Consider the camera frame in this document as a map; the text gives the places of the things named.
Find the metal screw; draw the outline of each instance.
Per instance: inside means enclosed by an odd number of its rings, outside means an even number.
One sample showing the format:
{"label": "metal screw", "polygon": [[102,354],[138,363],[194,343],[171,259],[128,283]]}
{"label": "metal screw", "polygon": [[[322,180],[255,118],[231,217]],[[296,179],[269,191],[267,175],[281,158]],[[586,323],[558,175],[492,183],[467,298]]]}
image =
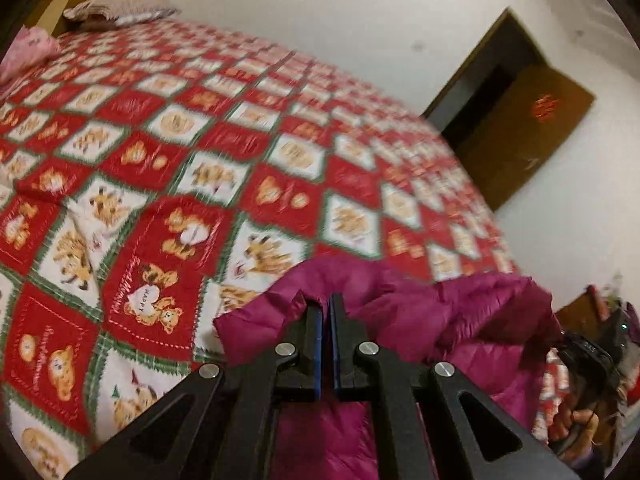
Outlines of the metal screw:
{"label": "metal screw", "polygon": [[282,357],[293,355],[295,351],[296,347],[291,343],[280,343],[276,346],[276,354],[281,355]]}
{"label": "metal screw", "polygon": [[213,379],[216,378],[220,373],[220,368],[218,367],[218,365],[214,364],[202,365],[198,370],[198,373],[204,379]]}
{"label": "metal screw", "polygon": [[360,343],[358,350],[364,355],[375,355],[380,352],[380,347],[373,341],[365,341],[364,343]]}
{"label": "metal screw", "polygon": [[456,371],[456,367],[454,365],[452,365],[451,363],[447,363],[446,361],[442,361],[440,363],[437,363],[433,367],[433,369],[441,377],[451,377]]}

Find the brown wooden door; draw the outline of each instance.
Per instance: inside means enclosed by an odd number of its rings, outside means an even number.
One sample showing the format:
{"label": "brown wooden door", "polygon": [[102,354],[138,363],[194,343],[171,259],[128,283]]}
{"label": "brown wooden door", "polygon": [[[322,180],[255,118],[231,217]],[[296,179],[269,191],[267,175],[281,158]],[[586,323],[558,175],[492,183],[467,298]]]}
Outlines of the brown wooden door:
{"label": "brown wooden door", "polygon": [[593,95],[549,66],[530,66],[456,155],[492,210],[529,180],[565,141]]}

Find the human hand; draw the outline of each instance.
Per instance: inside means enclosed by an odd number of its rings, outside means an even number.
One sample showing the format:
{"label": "human hand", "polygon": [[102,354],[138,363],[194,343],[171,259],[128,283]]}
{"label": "human hand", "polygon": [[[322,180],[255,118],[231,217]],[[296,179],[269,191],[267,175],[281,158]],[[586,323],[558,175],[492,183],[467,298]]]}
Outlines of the human hand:
{"label": "human hand", "polygon": [[562,440],[569,435],[569,430],[574,424],[584,425],[574,444],[559,457],[569,464],[587,455],[591,451],[591,441],[598,429],[598,416],[591,410],[579,410],[574,412],[578,399],[574,395],[567,395],[558,408],[554,417],[554,423],[548,428],[549,442]]}

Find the purple puffer jacket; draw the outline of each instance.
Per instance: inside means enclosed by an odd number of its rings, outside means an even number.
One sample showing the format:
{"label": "purple puffer jacket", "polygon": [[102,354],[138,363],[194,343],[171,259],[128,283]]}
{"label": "purple puffer jacket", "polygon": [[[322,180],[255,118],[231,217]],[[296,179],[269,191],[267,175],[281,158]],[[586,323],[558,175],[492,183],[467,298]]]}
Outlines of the purple puffer jacket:
{"label": "purple puffer jacket", "polygon": [[[241,310],[215,320],[229,364],[273,347],[304,309],[341,292],[348,316],[369,337],[407,361],[447,360],[532,428],[545,356],[559,338],[551,295],[530,278],[487,273],[421,285],[381,262],[346,256],[307,260]],[[331,392],[313,404],[283,407],[273,480],[378,478],[369,407],[338,403]]]}

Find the person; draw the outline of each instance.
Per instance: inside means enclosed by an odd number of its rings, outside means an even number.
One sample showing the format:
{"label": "person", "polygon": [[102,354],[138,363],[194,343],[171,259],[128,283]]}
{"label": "person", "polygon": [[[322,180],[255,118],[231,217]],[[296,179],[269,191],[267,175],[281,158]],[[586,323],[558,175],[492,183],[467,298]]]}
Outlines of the person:
{"label": "person", "polygon": [[559,457],[571,467],[582,480],[604,480],[604,462],[600,452],[593,445],[593,437],[598,429],[598,416],[591,410],[578,410],[577,397],[567,395],[558,408],[554,421],[548,428],[550,442],[562,440],[569,435],[574,424],[584,425],[580,437]]}

